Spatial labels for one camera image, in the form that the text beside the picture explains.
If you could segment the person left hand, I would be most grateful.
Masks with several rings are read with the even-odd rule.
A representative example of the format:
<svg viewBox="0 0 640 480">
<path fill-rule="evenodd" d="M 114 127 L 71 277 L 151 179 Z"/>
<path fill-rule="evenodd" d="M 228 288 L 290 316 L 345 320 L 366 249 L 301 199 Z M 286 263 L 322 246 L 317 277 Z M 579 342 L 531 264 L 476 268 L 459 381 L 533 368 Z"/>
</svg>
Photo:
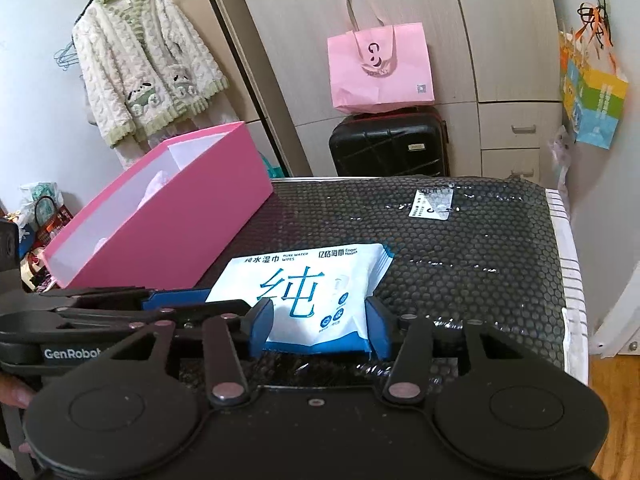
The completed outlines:
<svg viewBox="0 0 640 480">
<path fill-rule="evenodd" d="M 0 376 L 0 402 L 16 408 L 27 408 L 35 393 L 12 376 L 2 374 Z"/>
</svg>

